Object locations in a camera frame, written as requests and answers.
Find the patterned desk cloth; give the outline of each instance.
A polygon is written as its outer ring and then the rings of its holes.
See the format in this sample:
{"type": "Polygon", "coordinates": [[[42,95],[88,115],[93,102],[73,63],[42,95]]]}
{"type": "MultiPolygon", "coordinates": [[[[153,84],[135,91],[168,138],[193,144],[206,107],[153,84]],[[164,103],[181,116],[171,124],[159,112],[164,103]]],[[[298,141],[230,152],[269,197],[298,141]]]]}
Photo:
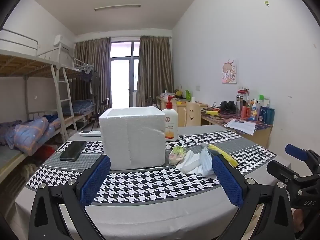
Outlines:
{"type": "Polygon", "coordinates": [[[243,120],[243,121],[247,121],[247,122],[254,122],[254,123],[256,123],[256,128],[254,129],[255,131],[264,130],[264,129],[272,127],[272,125],[270,125],[270,124],[265,124],[265,123],[262,123],[259,121],[249,121],[248,118],[236,117],[235,114],[219,113],[217,116],[212,116],[209,114],[202,113],[201,115],[205,116],[206,118],[211,119],[213,122],[217,122],[221,125],[227,124],[232,119],[243,120]]]}
{"type": "MultiPolygon", "coordinates": [[[[35,191],[41,182],[46,182],[49,186],[65,184],[70,178],[78,178],[84,169],[89,168],[103,154],[102,142],[90,141],[76,162],[60,161],[60,154],[70,143],[70,141],[64,143],[36,171],[26,184],[27,188],[35,191]]],[[[166,155],[176,145],[199,153],[200,143],[214,144],[231,154],[239,163],[237,169],[244,175],[276,157],[276,154],[230,130],[179,136],[177,141],[166,143],[166,155]]],[[[153,204],[189,197],[219,186],[219,180],[214,176],[202,178],[183,174],[168,164],[142,170],[111,171],[92,204],[106,206],[153,204]]]]}

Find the ceiling light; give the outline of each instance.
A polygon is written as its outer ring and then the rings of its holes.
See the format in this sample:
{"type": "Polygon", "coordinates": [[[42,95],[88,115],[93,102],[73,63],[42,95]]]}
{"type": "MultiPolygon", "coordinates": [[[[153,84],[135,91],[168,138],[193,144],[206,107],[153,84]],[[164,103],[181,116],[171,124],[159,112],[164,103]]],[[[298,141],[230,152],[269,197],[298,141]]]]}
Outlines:
{"type": "Polygon", "coordinates": [[[103,10],[103,9],[116,9],[116,8],[140,8],[141,4],[121,4],[121,5],[112,5],[112,6],[104,6],[95,8],[95,11],[103,10]]]}

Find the curtain rod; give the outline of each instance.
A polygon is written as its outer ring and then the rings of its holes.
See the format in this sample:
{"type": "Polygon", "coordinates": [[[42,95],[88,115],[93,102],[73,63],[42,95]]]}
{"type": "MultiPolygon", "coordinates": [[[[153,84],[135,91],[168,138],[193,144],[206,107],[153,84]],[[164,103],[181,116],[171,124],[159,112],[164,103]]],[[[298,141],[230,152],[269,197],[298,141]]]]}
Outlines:
{"type": "Polygon", "coordinates": [[[98,39],[104,39],[104,38],[130,38],[130,37],[141,37],[141,36],[149,36],[149,37],[160,37],[160,38],[169,38],[172,39],[171,36],[155,36],[155,35],[121,35],[121,36],[116,36],[116,37],[100,37],[100,38],[95,38],[95,39],[88,39],[88,40],[83,40],[83,41],[93,41],[93,40],[98,40],[98,39]]]}

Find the door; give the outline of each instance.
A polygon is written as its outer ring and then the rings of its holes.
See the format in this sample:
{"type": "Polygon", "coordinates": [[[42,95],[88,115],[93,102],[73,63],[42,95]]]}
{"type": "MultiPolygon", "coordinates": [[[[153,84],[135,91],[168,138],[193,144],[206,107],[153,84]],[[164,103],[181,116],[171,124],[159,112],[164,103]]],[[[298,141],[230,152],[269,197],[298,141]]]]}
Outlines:
{"type": "Polygon", "coordinates": [[[111,43],[112,108],[136,105],[140,42],[111,43]]]}

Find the human hand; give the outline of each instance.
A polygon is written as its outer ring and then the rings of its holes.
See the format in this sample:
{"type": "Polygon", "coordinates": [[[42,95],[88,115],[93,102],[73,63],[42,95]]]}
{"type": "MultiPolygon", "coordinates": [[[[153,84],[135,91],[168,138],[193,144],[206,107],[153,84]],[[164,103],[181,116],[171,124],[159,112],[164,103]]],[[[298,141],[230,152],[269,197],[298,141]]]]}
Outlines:
{"type": "Polygon", "coordinates": [[[294,231],[295,232],[300,232],[304,228],[303,224],[303,210],[301,209],[296,209],[293,212],[293,225],[294,225],[294,231]]]}

